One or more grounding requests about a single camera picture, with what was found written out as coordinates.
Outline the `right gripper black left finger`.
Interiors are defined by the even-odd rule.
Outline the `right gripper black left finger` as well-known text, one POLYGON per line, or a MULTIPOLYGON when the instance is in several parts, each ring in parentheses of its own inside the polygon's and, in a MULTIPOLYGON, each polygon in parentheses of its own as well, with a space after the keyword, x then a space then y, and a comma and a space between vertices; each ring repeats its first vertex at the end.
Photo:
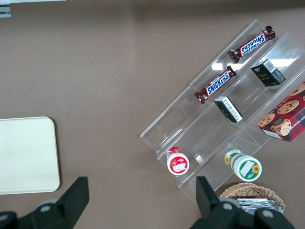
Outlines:
POLYGON ((72 229, 89 203, 87 177, 79 177, 54 203, 46 202, 21 218, 13 211, 0 213, 2 229, 72 229))

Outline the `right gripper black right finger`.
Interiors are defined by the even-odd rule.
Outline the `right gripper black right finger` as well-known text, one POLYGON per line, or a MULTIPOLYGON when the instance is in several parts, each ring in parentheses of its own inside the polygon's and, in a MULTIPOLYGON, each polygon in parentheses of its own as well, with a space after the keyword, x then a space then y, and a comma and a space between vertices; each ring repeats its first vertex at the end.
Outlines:
POLYGON ((294 229, 279 211, 261 208, 254 215, 231 201, 220 201, 205 176, 196 178, 196 201, 202 217, 193 229, 294 229))

